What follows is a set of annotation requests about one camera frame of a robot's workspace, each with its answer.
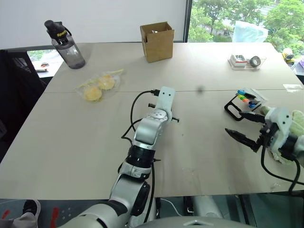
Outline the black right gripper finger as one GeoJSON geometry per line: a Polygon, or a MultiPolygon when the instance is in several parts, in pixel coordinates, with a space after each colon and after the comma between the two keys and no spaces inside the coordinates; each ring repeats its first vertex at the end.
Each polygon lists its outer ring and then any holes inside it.
{"type": "Polygon", "coordinates": [[[256,123],[265,123],[265,116],[261,114],[257,114],[255,112],[239,112],[240,116],[256,123]]]}
{"type": "Polygon", "coordinates": [[[227,128],[225,128],[225,131],[229,134],[230,137],[232,137],[237,142],[239,142],[251,149],[259,148],[259,145],[255,141],[247,138],[244,134],[242,134],[238,131],[235,131],[235,130],[227,129],[227,128]]]}

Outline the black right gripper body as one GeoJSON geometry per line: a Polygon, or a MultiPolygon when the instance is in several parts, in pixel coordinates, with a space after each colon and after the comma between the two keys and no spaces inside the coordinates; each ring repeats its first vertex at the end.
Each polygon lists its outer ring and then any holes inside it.
{"type": "Polygon", "coordinates": [[[259,130],[260,135],[256,141],[255,146],[253,147],[253,151],[257,152],[261,146],[262,147],[268,146],[272,137],[275,135],[277,131],[278,131],[278,125],[276,123],[272,123],[270,124],[270,126],[268,126],[266,123],[263,124],[263,126],[259,130]]]}

